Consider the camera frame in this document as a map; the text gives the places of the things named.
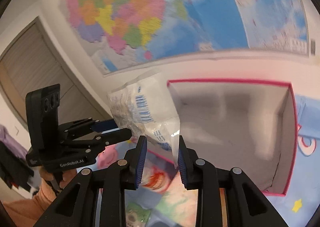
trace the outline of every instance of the metal screw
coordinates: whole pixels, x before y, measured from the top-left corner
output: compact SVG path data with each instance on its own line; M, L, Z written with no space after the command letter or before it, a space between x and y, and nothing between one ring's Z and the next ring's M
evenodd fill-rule
M91 170L88 168L84 168L81 170L81 174L83 174L83 175L88 175L88 174L90 174L90 172L91 172Z
M197 160L196 160L196 164L197 164L198 166L203 166L203 165L205 164L205 161L204 161L203 159L197 159Z
M119 166L125 166L127 164L127 160L125 160L125 159L120 159L119 161L118 161L118 165Z
M232 169L232 171L233 171L233 173L235 173L235 174L241 174L241 173L242 173L242 170L241 170L239 167L234 167L234 168Z

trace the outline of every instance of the hand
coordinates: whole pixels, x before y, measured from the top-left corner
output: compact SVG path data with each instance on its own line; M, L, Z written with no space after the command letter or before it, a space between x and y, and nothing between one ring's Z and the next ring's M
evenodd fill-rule
M46 181L52 181L53 180L53 174L48 173L46 169L44 169L43 166L39 167L39 173L40 176L46 180ZM77 170L76 169L71 169L68 171L63 172L62 174L62 181L59 183L60 188L65 188L68 183L76 176Z

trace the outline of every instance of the box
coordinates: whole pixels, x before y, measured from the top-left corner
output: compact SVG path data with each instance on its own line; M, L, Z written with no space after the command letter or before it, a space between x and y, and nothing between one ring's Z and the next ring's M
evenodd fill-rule
M239 79L168 81L187 147L217 168L241 168L265 194L287 193L297 118L287 82Z

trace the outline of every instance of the yellow star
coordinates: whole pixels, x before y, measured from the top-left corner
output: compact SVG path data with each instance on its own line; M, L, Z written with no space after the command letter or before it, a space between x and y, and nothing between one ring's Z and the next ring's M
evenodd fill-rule
M296 213L299 211L301 207L302 207L302 199L294 202L294 207L292 208L292 211Z

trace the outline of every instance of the green package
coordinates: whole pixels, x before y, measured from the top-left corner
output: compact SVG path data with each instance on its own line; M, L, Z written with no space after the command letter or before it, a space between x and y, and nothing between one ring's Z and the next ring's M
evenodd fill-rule
M144 227L149 220L151 210L143 209L140 205L129 203L125 210L127 227Z

